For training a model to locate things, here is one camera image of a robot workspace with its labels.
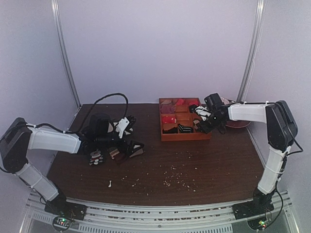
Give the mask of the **red round plate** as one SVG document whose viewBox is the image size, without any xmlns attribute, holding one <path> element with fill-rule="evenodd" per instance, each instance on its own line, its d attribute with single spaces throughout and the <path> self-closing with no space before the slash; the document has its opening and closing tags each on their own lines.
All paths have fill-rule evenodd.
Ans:
<svg viewBox="0 0 311 233">
<path fill-rule="evenodd" d="M 239 129 L 239 128 L 245 128 L 247 127 L 251 122 L 250 121 L 227 121 L 226 126 L 230 127 L 230 128 L 235 128 L 235 129 Z"/>
</svg>

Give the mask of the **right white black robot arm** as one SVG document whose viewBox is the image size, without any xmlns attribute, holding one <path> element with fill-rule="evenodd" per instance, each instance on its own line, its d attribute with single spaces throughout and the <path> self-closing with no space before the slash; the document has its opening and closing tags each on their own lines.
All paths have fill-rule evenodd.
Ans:
<svg viewBox="0 0 311 233">
<path fill-rule="evenodd" d="M 249 121 L 264 123 L 267 127 L 269 144 L 268 160 L 261 180 L 249 203 L 253 214 L 260 214 L 276 192 L 277 183 L 285 171 L 287 157 L 298 133 L 295 119 L 284 100 L 277 102 L 247 103 L 236 102 L 224 105 L 221 100 L 206 101 L 206 106 L 190 106 L 200 120 L 196 126 L 204 133 L 214 129 L 225 130 L 228 121 Z"/>
</svg>

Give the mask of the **red rolled sock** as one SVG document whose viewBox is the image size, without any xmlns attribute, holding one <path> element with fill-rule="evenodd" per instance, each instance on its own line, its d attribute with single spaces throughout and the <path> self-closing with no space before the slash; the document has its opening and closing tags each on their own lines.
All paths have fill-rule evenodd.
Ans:
<svg viewBox="0 0 311 233">
<path fill-rule="evenodd" d="M 177 122 L 176 117 L 171 115 L 161 116 L 161 121 L 163 124 L 175 124 Z"/>
</svg>

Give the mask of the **wooden compartment tray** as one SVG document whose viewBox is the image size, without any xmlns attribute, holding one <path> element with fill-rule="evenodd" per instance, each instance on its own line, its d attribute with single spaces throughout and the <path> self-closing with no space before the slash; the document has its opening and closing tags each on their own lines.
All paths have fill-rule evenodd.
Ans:
<svg viewBox="0 0 311 233">
<path fill-rule="evenodd" d="M 160 117 L 160 133 L 162 142 L 172 142 L 172 141 L 198 141 L 198 140 L 210 140 L 211 133 L 201 133 L 196 132 L 193 127 L 193 119 L 198 118 L 196 113 L 189 112 L 190 105 L 200 105 L 199 98 L 160 98 L 159 102 L 159 117 Z M 161 114 L 160 106 L 163 104 L 172 104 L 175 106 L 174 114 Z M 175 124 L 163 124 L 161 121 L 161 116 L 171 115 L 175 116 L 177 122 Z M 180 133 L 178 130 L 178 124 L 185 126 L 191 126 L 193 128 L 193 133 Z"/>
</svg>

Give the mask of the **right aluminium frame post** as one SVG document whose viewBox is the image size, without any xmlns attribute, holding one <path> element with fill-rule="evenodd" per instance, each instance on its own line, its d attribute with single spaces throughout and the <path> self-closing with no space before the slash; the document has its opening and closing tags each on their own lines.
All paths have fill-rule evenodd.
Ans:
<svg viewBox="0 0 311 233">
<path fill-rule="evenodd" d="M 262 22 L 264 18 L 264 8 L 265 8 L 265 1 L 258 0 L 257 1 L 257 9 L 255 14 L 252 38 L 250 43 L 250 48 L 246 60 L 246 65 L 242 77 L 242 82 L 240 85 L 240 89 L 237 96 L 237 102 L 245 101 L 247 92 L 250 86 L 253 69 L 255 67 L 255 57 L 259 47 L 261 32 L 262 32 Z"/>
</svg>

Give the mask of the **dark teal cartoon sock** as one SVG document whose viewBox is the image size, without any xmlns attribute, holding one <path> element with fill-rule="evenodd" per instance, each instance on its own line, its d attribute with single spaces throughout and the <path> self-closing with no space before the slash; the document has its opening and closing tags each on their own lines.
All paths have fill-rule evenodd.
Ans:
<svg viewBox="0 0 311 233">
<path fill-rule="evenodd" d="M 90 153 L 89 165 L 95 166 L 104 162 L 104 157 L 100 150 L 96 150 Z"/>
</svg>

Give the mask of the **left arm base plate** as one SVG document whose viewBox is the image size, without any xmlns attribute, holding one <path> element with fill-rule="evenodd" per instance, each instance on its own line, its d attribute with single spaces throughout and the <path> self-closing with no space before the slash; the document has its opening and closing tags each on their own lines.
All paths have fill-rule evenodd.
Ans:
<svg viewBox="0 0 311 233">
<path fill-rule="evenodd" d="M 64 218 L 84 220 L 87 206 L 68 202 L 64 199 L 54 199 L 52 201 L 47 201 L 44 210 L 45 212 Z"/>
</svg>

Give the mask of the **striped beige brown sock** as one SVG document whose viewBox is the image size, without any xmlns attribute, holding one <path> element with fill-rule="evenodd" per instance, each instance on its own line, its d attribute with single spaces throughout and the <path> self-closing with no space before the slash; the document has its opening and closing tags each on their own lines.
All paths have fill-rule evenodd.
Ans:
<svg viewBox="0 0 311 233">
<path fill-rule="evenodd" d="M 127 159 L 130 159 L 126 156 L 126 149 L 130 143 L 130 141 L 132 140 L 128 140 L 127 136 L 125 137 L 125 141 L 124 143 L 118 143 L 116 145 L 108 145 L 108 153 L 110 155 L 110 157 L 118 164 L 122 164 L 123 162 L 125 162 Z"/>
</svg>

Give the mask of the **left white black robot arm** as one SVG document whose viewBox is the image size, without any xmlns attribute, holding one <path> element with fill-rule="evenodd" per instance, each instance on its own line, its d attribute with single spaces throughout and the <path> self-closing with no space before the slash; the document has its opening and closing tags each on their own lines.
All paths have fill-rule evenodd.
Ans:
<svg viewBox="0 0 311 233">
<path fill-rule="evenodd" d="M 70 211 L 66 196 L 52 181 L 35 168 L 27 159 L 29 150 L 53 150 L 70 154 L 82 153 L 89 165 L 105 161 L 105 154 L 113 159 L 117 154 L 124 159 L 143 154 L 144 144 L 127 141 L 133 133 L 136 118 L 125 116 L 118 122 L 106 114 L 94 114 L 89 125 L 81 131 L 62 131 L 49 124 L 30 125 L 18 117 L 0 139 L 1 170 L 17 175 L 34 189 L 60 216 Z"/>
</svg>

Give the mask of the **left aluminium frame post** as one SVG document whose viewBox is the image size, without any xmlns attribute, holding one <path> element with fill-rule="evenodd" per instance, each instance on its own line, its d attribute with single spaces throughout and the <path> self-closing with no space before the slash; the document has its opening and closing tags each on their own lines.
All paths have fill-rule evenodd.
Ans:
<svg viewBox="0 0 311 233">
<path fill-rule="evenodd" d="M 59 2 L 57 0 L 51 0 L 51 6 L 52 6 L 52 14 L 53 14 L 55 28 L 56 28 L 56 32 L 58 36 L 58 42 L 59 42 L 59 47 L 61 51 L 62 62 L 63 62 L 64 69 L 65 69 L 66 78 L 68 80 L 69 88 L 73 95 L 75 104 L 78 108 L 80 108 L 81 102 L 78 96 L 76 85 L 73 80 L 72 71 L 71 71 L 71 67 L 69 63 L 69 57 L 68 57 L 65 40 L 64 40 L 64 34 L 63 34 L 60 11 L 59 11 Z"/>
</svg>

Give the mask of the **black white striped rolled sock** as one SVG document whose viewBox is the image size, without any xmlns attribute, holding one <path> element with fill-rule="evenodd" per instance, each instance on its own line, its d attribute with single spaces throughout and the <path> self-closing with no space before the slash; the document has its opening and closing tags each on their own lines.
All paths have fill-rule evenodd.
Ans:
<svg viewBox="0 0 311 233">
<path fill-rule="evenodd" d="M 185 126 L 178 124 L 178 130 L 180 133 L 193 133 L 193 128 L 191 126 Z"/>
</svg>

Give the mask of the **aluminium frame post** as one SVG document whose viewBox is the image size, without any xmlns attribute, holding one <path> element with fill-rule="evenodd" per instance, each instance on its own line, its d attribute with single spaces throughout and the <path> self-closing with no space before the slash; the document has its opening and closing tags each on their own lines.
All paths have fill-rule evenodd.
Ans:
<svg viewBox="0 0 311 233">
<path fill-rule="evenodd" d="M 237 102 L 245 101 L 247 92 L 250 86 L 253 69 L 255 67 L 255 57 L 259 47 L 261 32 L 262 32 L 262 22 L 264 18 L 264 8 L 265 8 L 265 1 L 258 0 L 257 1 L 257 9 L 255 14 L 252 38 L 250 43 L 250 48 L 246 60 L 246 65 L 242 77 L 242 82 L 240 85 L 240 89 L 237 96 Z"/>
<path fill-rule="evenodd" d="M 56 32 L 58 36 L 58 42 L 59 42 L 59 47 L 61 51 L 62 62 L 63 62 L 64 69 L 65 69 L 66 78 L 68 80 L 69 88 L 73 95 L 75 104 L 78 108 L 80 108 L 81 102 L 78 96 L 76 85 L 73 80 L 72 71 L 71 71 L 71 67 L 69 63 L 69 57 L 68 57 L 65 40 L 64 40 L 64 34 L 63 34 L 60 11 L 59 11 L 59 2 L 57 0 L 51 0 L 51 6 L 52 6 L 52 14 L 53 14 L 55 28 L 56 28 Z"/>
</svg>

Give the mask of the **aluminium front rail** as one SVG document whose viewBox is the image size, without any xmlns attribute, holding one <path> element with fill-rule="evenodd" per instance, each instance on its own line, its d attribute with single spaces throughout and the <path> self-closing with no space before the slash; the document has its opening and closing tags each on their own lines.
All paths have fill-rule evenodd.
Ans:
<svg viewBox="0 0 311 233">
<path fill-rule="evenodd" d="M 272 198 L 273 211 L 243 219 L 235 218 L 232 207 L 249 200 L 188 206 L 135 206 L 68 198 L 87 208 L 84 220 L 75 220 L 64 233 L 301 233 L 288 192 L 282 192 L 282 198 L 281 214 L 271 227 L 262 231 L 251 229 L 251 220 L 267 217 L 270 223 L 281 208 L 277 194 Z M 52 226 L 55 215 L 44 211 L 38 194 L 29 195 L 24 214 L 18 233 L 58 233 Z"/>
</svg>

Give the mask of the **brown argyle sock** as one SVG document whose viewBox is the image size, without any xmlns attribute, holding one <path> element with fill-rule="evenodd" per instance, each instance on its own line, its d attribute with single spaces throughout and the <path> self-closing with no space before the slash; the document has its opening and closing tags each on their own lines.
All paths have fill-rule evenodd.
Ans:
<svg viewBox="0 0 311 233">
<path fill-rule="evenodd" d="M 200 119 L 198 119 L 198 118 L 195 118 L 194 120 L 193 120 L 193 127 L 194 127 L 194 129 L 195 129 L 195 131 L 198 133 L 198 132 L 203 132 L 202 131 L 202 127 L 201 127 L 201 124 L 200 124 Z"/>
</svg>

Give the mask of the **dotted white bowl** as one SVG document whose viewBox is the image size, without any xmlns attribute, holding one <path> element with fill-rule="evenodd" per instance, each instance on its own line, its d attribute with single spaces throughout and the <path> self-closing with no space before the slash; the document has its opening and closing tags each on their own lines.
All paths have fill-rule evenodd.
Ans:
<svg viewBox="0 0 311 233">
<path fill-rule="evenodd" d="M 223 104 L 230 104 L 230 101 L 226 98 L 220 97 Z"/>
</svg>

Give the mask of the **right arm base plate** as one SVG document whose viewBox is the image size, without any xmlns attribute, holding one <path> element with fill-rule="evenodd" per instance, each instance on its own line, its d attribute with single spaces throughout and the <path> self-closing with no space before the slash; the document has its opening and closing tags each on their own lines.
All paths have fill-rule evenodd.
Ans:
<svg viewBox="0 0 311 233">
<path fill-rule="evenodd" d="M 265 214 L 266 211 L 273 211 L 274 206 L 269 200 L 266 203 L 259 203 L 257 200 L 246 201 L 232 206 L 235 219 L 243 219 Z"/>
</svg>

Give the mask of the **purple rolled sock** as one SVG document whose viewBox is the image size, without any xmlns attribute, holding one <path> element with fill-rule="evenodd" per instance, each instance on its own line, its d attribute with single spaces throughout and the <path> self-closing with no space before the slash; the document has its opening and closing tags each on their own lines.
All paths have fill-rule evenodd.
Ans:
<svg viewBox="0 0 311 233">
<path fill-rule="evenodd" d="M 174 114 L 175 106 L 172 104 L 163 104 L 160 106 L 160 113 L 161 114 Z"/>
</svg>

